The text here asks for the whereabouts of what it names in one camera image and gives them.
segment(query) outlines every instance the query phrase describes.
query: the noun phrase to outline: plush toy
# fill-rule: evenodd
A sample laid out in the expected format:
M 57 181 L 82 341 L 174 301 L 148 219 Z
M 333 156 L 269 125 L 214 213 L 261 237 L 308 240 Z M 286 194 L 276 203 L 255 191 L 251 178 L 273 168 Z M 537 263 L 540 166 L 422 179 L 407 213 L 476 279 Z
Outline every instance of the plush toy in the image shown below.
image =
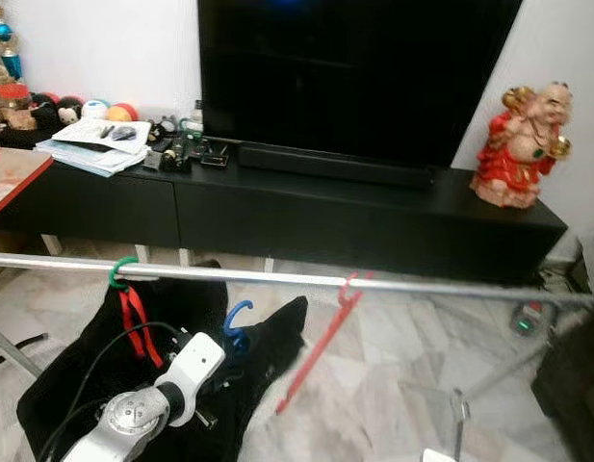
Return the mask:
M 59 97 L 53 93 L 35 93 L 32 95 L 31 116 L 40 130 L 61 127 L 57 115 Z
M 147 137 L 147 140 L 149 142 L 163 140 L 167 134 L 164 125 L 162 125 L 162 123 L 155 123 L 152 119 L 149 119 L 148 122 L 151 124 L 151 129 L 149 130 L 149 136 Z
M 174 115 L 170 117 L 166 117 L 165 115 L 162 116 L 162 120 L 160 121 L 160 125 L 164 127 L 167 133 L 175 133 L 177 131 L 177 119 Z
M 108 110 L 106 118 L 113 122 L 133 122 L 139 119 L 139 115 L 129 104 L 117 103 Z
M 63 125 L 71 125 L 81 119 L 83 100 L 77 96 L 65 96 L 57 105 L 57 114 Z
M 82 117 L 106 118 L 109 105 L 100 99 L 92 99 L 83 105 Z

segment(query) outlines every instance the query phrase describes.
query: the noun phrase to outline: orange ball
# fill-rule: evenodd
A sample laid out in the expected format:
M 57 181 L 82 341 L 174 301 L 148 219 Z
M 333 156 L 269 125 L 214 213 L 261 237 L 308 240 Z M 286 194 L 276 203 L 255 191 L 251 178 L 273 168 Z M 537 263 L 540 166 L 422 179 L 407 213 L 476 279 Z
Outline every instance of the orange ball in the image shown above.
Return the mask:
M 125 103 L 118 103 L 109 108 L 106 118 L 113 122 L 132 122 L 139 119 L 136 110 Z

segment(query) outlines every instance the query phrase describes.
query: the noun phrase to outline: television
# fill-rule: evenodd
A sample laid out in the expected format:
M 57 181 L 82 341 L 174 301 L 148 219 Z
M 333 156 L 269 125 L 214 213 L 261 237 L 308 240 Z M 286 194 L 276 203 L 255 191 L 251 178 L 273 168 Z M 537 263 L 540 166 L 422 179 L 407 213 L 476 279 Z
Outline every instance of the television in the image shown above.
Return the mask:
M 520 4 L 198 0 L 205 133 L 301 160 L 448 167 Z

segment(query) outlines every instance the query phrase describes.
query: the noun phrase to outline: decoration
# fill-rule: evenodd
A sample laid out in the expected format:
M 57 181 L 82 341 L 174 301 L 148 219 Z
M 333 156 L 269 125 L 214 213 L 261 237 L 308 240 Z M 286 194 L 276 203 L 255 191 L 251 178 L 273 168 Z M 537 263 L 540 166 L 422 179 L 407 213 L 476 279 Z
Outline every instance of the decoration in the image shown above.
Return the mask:
M 3 118 L 14 130 L 34 130 L 36 121 L 29 112 L 31 95 L 26 85 L 0 85 L 0 110 Z
M 63 125 L 71 125 L 81 119 L 83 100 L 78 96 L 65 96 L 57 104 L 57 114 Z
M 487 144 L 477 155 L 480 165 L 470 187 L 478 197 L 499 207 L 534 204 L 539 173 L 548 175 L 570 154 L 571 143 L 559 127 L 570 118 L 572 98 L 558 82 L 539 93 L 520 87 L 504 94 L 508 110 L 491 120 Z
M 18 37 L 12 28 L 6 24 L 0 7 L 0 56 L 9 74 L 18 80 L 22 77 L 20 57 L 18 56 Z

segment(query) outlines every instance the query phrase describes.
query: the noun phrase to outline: white robotic arm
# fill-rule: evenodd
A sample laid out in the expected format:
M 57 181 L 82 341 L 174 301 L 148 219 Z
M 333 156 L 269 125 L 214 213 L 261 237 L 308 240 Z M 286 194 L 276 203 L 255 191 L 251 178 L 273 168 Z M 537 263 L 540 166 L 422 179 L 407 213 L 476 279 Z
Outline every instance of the white robotic arm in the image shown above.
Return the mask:
M 192 418 L 200 386 L 224 357 L 211 337 L 197 333 L 153 387 L 111 399 L 100 422 L 72 447 L 64 462 L 134 460 L 167 424 L 181 426 Z

